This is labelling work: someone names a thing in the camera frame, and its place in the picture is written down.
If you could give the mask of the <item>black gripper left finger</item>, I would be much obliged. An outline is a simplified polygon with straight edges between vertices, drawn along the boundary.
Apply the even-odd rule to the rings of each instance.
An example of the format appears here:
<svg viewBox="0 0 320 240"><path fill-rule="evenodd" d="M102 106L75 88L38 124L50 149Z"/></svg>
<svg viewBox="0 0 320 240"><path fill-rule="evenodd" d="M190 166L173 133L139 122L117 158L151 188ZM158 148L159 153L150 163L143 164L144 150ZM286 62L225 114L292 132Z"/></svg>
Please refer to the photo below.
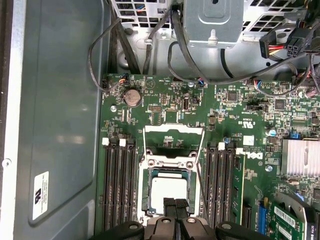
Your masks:
<svg viewBox="0 0 320 240"><path fill-rule="evenodd" d="M176 201L163 199L163 217L149 220L144 227L137 221L127 221L95 235L95 240L175 240L176 239Z"/></svg>

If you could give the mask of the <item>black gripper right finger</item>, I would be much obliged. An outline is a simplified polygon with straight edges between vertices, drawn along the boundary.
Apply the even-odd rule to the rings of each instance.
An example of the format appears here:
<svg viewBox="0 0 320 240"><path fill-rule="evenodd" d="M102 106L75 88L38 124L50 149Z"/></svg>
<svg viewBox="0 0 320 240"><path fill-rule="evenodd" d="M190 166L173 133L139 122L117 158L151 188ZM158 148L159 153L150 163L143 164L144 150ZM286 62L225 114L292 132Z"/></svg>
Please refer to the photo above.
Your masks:
<svg viewBox="0 0 320 240"><path fill-rule="evenodd" d="M182 240L264 240L265 236L242 225L223 221L211 228L201 217L191 217L189 204L185 199L177 199L176 220L179 223Z"/></svg>

